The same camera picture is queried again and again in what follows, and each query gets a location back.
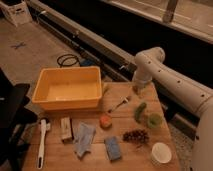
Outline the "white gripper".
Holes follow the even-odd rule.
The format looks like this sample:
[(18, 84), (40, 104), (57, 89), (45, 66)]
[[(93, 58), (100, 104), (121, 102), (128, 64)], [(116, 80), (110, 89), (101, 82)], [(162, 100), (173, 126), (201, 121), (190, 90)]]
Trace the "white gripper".
[(152, 81), (152, 77), (143, 72), (139, 72), (136, 70), (134, 72), (133, 78), (132, 78), (132, 83), (133, 83), (133, 91), (137, 94), (140, 95), (141, 91), (146, 87), (147, 84), (149, 84)]

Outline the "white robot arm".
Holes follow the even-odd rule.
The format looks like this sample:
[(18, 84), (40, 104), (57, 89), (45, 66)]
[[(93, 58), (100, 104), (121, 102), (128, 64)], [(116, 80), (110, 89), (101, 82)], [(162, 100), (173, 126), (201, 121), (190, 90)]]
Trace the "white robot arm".
[(140, 51), (134, 61), (132, 81), (138, 89), (155, 79), (188, 111), (200, 118), (196, 129), (190, 169), (213, 171), (213, 89), (163, 64), (161, 47)]

